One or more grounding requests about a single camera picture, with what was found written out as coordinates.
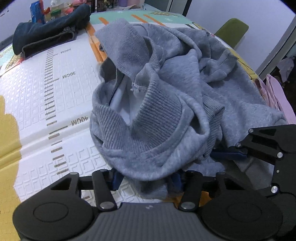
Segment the grey knit sweater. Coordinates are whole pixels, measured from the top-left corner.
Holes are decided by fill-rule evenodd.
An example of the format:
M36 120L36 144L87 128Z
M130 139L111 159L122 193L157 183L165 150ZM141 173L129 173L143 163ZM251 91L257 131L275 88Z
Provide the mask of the grey knit sweater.
M90 133L108 165L144 198L177 196L178 170L214 176L228 165L210 157L213 149L236 145L251 128L287 122L206 31L119 19L95 37L107 58Z

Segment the pink cloth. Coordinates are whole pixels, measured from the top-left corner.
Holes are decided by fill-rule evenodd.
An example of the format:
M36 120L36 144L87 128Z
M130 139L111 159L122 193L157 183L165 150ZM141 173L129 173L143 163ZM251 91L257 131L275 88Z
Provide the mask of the pink cloth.
M296 123L295 113L292 106L288 102L283 88L277 79L270 74L267 74L266 83L260 78L255 79L254 83L269 107L283 112L288 124Z

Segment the colourful foam play mat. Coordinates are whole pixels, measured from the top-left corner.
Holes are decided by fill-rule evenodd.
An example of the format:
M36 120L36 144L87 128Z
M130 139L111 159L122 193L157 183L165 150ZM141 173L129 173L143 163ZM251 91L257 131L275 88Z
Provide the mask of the colourful foam play mat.
M106 58L94 33L117 19L200 29L161 11L94 13L74 41L1 68L1 240L19 240L15 208L70 172L88 176L108 165L89 132L91 97Z

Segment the olive green chair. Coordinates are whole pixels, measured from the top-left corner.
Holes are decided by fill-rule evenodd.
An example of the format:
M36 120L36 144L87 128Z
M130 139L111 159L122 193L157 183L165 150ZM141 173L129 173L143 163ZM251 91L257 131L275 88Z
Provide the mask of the olive green chair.
M248 29L249 26L243 21L237 18L231 18L222 27L220 27L220 29L215 33L215 36L219 37L234 49L244 37Z

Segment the dark navy folded garment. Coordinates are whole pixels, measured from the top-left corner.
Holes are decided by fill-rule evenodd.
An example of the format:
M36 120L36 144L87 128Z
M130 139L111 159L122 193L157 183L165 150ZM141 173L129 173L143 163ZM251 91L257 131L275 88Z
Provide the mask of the dark navy folded garment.
M82 4L72 13L42 23L19 23L13 35L15 55L29 58L46 49L75 40L90 21L91 8Z

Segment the green lidded jar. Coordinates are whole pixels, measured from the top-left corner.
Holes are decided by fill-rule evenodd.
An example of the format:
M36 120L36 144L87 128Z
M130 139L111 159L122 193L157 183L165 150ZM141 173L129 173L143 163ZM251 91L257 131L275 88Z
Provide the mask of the green lidded jar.
M62 14L61 9L51 10L51 12L50 12L51 20L55 20L57 18L60 18L61 14Z

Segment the blue box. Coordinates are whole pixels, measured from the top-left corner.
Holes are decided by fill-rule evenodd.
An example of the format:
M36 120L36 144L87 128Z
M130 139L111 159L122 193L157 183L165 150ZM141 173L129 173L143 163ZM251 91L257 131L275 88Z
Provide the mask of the blue box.
M44 5L42 0L31 3L30 13L33 23L45 24Z

